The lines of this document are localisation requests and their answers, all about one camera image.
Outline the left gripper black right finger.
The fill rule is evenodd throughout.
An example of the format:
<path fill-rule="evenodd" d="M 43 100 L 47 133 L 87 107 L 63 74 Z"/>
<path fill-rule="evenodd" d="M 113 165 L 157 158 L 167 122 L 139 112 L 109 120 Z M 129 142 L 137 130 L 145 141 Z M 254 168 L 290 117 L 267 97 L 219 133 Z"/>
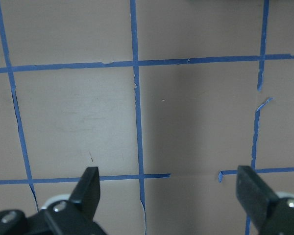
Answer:
<path fill-rule="evenodd" d="M 294 235 L 294 194 L 275 192 L 247 165 L 237 168 L 236 196 L 260 235 Z"/>

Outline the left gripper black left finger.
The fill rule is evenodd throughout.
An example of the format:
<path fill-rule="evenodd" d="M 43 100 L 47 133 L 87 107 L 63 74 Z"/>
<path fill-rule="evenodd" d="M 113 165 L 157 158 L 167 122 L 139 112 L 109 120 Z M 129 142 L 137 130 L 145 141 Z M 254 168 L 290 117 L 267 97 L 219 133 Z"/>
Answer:
<path fill-rule="evenodd" d="M 88 167 L 67 200 L 56 200 L 33 216 L 0 211 L 0 235 L 99 235 L 93 221 L 100 200 L 99 170 Z"/>

